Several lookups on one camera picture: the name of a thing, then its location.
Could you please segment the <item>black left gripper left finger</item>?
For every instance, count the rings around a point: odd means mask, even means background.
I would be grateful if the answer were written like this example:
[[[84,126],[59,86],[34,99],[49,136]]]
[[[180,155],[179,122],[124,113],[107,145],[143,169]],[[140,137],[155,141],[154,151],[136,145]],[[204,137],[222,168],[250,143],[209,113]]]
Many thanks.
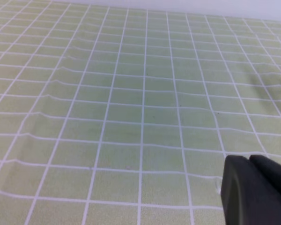
[[[225,158],[221,200],[228,225],[281,225],[281,195],[249,158]]]

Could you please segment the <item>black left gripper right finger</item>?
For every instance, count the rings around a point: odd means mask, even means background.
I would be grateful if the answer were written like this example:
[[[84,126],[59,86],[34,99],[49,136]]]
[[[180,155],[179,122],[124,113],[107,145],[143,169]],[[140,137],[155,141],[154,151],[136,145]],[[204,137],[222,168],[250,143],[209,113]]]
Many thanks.
[[[251,155],[249,161],[281,195],[281,165],[263,155]]]

